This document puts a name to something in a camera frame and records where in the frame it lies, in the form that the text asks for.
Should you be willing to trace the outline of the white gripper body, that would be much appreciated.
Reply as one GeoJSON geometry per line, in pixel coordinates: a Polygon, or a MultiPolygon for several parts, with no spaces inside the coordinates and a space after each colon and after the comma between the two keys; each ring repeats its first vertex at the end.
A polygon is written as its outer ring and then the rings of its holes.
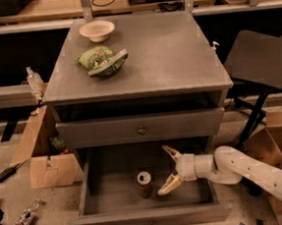
{"type": "Polygon", "coordinates": [[[189,182],[197,179],[195,159],[196,156],[191,153],[181,154],[176,159],[176,171],[184,181],[189,182]]]}

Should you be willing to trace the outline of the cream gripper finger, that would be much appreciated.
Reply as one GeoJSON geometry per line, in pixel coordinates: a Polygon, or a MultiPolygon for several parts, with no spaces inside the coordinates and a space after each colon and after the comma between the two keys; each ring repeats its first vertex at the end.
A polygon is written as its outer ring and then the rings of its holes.
{"type": "Polygon", "coordinates": [[[170,174],[165,184],[159,189],[158,194],[160,196],[167,196],[167,194],[177,189],[183,182],[184,179],[179,174],[170,174]]]}
{"type": "Polygon", "coordinates": [[[178,150],[176,150],[176,149],[174,149],[174,148],[172,148],[172,147],[170,147],[166,144],[162,145],[162,148],[163,148],[164,151],[166,151],[169,154],[170,157],[172,157],[172,159],[175,162],[177,162],[177,160],[182,156],[181,153],[178,150]]]}

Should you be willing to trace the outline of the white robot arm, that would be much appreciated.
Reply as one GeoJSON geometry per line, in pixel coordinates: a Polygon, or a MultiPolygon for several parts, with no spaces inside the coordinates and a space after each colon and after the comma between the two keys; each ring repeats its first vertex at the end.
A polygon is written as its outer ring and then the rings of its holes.
{"type": "Polygon", "coordinates": [[[174,160],[177,174],[169,175],[158,191],[160,196],[200,178],[221,185],[235,185],[245,178],[282,200],[282,169],[253,159],[234,147],[221,145],[213,153],[200,155],[184,154],[168,145],[162,148],[174,160]]]}

